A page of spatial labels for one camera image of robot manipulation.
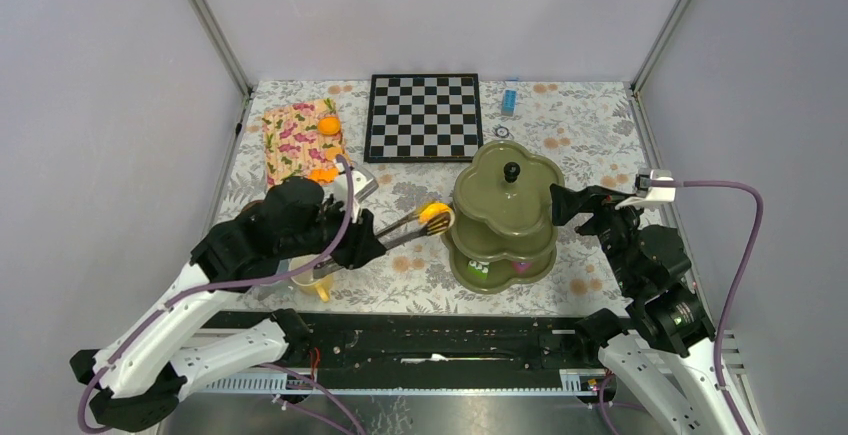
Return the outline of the green three-tier serving stand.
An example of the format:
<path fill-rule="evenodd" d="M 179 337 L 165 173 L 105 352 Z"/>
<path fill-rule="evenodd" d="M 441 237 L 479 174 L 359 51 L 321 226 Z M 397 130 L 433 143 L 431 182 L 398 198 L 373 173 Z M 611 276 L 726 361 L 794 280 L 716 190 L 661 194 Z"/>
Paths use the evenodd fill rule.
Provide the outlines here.
<path fill-rule="evenodd" d="M 456 178 L 451 201 L 456 219 L 442 236 L 455 279 L 470 291 L 488 295 L 546 277 L 556 262 L 558 238 L 549 186 L 563 183 L 553 161 L 514 141 L 480 147 Z M 469 260 L 490 264 L 486 280 L 468 272 Z M 519 276 L 513 261 L 534 265 Z"/>

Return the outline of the green kiwi cake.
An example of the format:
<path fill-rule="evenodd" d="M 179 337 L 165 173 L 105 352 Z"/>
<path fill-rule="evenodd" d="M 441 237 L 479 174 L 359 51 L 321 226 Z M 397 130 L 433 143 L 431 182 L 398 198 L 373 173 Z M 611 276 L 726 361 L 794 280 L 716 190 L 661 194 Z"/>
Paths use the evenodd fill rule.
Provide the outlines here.
<path fill-rule="evenodd" d="M 490 264 L 488 262 L 480 262 L 477 260 L 469 260 L 467 270 L 472 275 L 481 280 L 488 278 Z"/>

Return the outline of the yellow fruit tart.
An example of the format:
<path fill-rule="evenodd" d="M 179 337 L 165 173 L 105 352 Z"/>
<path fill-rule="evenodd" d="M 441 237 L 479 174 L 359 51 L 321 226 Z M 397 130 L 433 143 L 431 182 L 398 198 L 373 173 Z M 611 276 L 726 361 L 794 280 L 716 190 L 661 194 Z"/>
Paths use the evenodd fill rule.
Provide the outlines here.
<path fill-rule="evenodd" d="M 456 219 L 453 208 L 443 202 L 432 202 L 421 208 L 417 215 L 420 225 L 427 226 L 436 223 L 436 232 L 444 233 L 452 227 Z"/>

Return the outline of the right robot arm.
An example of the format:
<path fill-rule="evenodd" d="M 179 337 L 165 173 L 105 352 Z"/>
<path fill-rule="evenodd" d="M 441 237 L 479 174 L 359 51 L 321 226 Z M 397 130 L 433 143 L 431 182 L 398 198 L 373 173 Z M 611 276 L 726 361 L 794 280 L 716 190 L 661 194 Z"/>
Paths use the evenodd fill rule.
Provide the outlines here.
<path fill-rule="evenodd" d="M 602 366 L 624 383 L 668 434 L 757 434 L 760 429 L 731 379 L 722 355 L 728 306 L 735 298 L 758 236 L 764 202 L 760 193 L 730 181 L 678 181 L 654 170 L 640 175 L 632 194 L 600 186 L 575 191 L 553 184 L 552 222 L 594 236 L 613 271 L 632 326 L 608 309 L 584 318 L 573 341 L 575 357 Z M 684 275 L 692 267 L 677 229 L 642 227 L 644 209 L 674 201 L 680 188 L 732 188 L 755 201 L 747 245 L 717 323 L 690 289 Z"/>

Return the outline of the metal serving tongs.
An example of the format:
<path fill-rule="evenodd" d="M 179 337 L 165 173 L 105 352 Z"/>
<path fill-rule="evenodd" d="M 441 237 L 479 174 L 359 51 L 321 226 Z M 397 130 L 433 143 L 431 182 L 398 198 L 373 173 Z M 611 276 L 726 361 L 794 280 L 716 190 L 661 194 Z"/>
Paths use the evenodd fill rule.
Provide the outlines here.
<path fill-rule="evenodd" d="M 417 215 L 420 209 L 405 215 L 399 221 L 377 232 L 375 237 L 385 247 L 386 252 L 418 238 L 443 234 L 436 232 L 435 222 L 427 226 L 419 224 Z"/>

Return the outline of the kiwi purple cake slice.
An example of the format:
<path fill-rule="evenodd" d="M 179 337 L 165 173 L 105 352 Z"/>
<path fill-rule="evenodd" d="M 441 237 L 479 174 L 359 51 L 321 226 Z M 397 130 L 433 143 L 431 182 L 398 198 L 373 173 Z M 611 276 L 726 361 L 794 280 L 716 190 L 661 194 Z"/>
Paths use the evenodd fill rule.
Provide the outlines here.
<path fill-rule="evenodd" d="M 525 276 L 532 270 L 534 263 L 531 261 L 513 261 L 511 265 L 515 274 Z"/>

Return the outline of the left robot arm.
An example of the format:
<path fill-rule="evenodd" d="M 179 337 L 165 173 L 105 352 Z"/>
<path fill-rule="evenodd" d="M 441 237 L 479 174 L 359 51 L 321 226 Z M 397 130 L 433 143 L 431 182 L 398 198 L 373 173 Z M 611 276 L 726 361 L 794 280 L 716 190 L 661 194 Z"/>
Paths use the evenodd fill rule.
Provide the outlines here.
<path fill-rule="evenodd" d="M 360 203 L 377 181 L 345 169 L 327 193 L 317 182 L 286 178 L 235 218 L 214 225 L 192 249 L 163 295 L 124 335 L 70 360 L 84 385 L 77 422 L 82 432 L 140 432 L 167 418 L 191 394 L 244 369 L 309 356 L 307 326 L 292 310 L 201 348 L 186 342 L 228 303 L 258 285 L 288 279 L 282 262 L 305 269 L 332 260 L 359 268 L 383 256 L 372 213 Z"/>

